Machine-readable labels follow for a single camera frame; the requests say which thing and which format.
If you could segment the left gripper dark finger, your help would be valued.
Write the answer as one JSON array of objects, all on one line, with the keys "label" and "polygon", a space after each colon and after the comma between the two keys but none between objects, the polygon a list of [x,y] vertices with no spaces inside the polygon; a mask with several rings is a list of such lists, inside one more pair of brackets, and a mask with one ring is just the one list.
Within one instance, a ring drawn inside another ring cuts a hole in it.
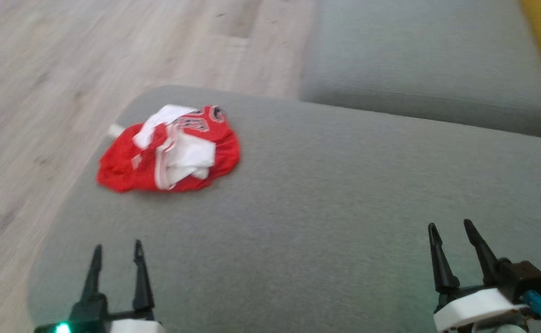
[{"label": "left gripper dark finger", "polygon": [[132,301],[133,310],[152,311],[155,307],[155,300],[150,285],[145,251],[140,240],[135,240],[133,261],[137,266],[135,293]]},{"label": "left gripper dark finger", "polygon": [[107,306],[106,296],[99,291],[99,277],[102,269],[103,247],[98,244],[94,248],[90,268],[81,294],[81,303],[84,305]]}]

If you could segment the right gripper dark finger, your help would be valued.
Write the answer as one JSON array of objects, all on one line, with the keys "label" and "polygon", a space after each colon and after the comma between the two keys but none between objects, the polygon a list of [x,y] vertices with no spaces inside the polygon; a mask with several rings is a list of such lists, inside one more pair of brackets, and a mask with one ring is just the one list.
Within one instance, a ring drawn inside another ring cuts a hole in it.
[{"label": "right gripper dark finger", "polygon": [[444,250],[442,239],[434,223],[428,225],[429,245],[435,290],[438,293],[450,293],[460,287],[459,279],[453,274]]},{"label": "right gripper dark finger", "polygon": [[497,257],[491,251],[471,220],[465,219],[463,224],[469,242],[475,248],[483,274],[483,284],[485,286],[495,286],[498,283]]}]

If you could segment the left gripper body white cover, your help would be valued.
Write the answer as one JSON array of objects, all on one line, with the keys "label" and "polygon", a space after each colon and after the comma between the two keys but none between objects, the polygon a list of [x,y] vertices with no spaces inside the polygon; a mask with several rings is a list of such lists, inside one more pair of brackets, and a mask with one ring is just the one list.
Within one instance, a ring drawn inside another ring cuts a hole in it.
[{"label": "left gripper body white cover", "polygon": [[105,299],[76,303],[69,318],[35,327],[36,333],[164,333],[152,310],[110,313]]}]

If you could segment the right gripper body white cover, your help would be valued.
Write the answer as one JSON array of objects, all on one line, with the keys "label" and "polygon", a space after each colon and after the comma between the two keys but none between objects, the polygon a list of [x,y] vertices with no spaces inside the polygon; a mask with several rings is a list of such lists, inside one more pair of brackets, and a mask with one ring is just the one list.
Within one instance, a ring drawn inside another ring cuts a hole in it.
[{"label": "right gripper body white cover", "polygon": [[439,293],[438,333],[528,333],[528,307],[498,288],[472,286]]}]

